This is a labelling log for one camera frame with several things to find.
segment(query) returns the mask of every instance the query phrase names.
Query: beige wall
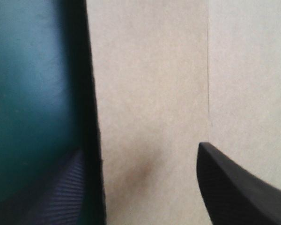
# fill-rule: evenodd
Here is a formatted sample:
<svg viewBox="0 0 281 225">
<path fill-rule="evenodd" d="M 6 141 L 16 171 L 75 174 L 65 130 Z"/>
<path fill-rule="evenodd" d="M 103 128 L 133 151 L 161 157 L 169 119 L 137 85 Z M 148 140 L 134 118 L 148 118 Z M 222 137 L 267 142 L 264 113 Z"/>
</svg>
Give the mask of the beige wall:
<svg viewBox="0 0 281 225">
<path fill-rule="evenodd" d="M 210 225 L 200 141 L 281 188 L 281 0 L 88 7 L 108 224 Z"/>
</svg>

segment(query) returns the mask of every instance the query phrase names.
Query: teal surface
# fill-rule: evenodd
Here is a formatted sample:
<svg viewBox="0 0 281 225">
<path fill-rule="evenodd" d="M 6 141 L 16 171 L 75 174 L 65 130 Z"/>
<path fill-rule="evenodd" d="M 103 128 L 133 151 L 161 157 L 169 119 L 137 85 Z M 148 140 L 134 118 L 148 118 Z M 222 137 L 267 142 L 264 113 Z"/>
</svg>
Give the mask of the teal surface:
<svg viewBox="0 0 281 225">
<path fill-rule="evenodd" d="M 102 224 L 100 155 L 84 1 L 0 0 L 0 201 L 66 151 L 89 157 L 79 224 Z"/>
</svg>

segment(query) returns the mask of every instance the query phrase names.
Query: black object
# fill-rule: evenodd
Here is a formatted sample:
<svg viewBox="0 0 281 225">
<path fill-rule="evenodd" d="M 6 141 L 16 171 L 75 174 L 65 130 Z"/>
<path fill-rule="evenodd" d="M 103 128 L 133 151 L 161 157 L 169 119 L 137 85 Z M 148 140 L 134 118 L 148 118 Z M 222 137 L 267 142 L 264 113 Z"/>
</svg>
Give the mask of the black object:
<svg viewBox="0 0 281 225">
<path fill-rule="evenodd" d="M 83 151 L 75 150 L 34 185 L 0 203 L 0 225 L 75 225 L 84 190 Z"/>
<path fill-rule="evenodd" d="M 281 225 L 281 191 L 200 143 L 197 176 L 214 225 Z"/>
</svg>

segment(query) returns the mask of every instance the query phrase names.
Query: cardboard surface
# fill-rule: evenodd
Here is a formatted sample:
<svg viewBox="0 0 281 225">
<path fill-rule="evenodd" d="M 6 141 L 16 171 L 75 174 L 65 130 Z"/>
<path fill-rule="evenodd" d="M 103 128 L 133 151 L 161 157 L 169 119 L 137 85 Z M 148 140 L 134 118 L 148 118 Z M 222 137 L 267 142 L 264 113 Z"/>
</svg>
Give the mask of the cardboard surface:
<svg viewBox="0 0 281 225">
<path fill-rule="evenodd" d="M 201 141 L 281 189 L 281 0 L 88 7 L 108 224 L 211 224 Z"/>
<path fill-rule="evenodd" d="M 208 224 L 194 173 L 208 137 L 206 1 L 88 8 L 108 224 Z"/>
<path fill-rule="evenodd" d="M 210 142 L 281 189 L 281 0 L 210 0 Z"/>
</svg>

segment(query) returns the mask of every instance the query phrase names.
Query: teal panel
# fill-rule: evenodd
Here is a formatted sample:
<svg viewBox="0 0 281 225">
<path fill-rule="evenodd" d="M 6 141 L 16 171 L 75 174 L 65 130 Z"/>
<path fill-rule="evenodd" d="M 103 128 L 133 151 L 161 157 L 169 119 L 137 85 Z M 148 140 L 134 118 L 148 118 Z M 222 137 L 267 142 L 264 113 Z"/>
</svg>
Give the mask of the teal panel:
<svg viewBox="0 0 281 225">
<path fill-rule="evenodd" d="M 86 24 L 82 0 L 0 0 L 0 201 L 83 147 L 81 225 L 104 217 Z"/>
</svg>

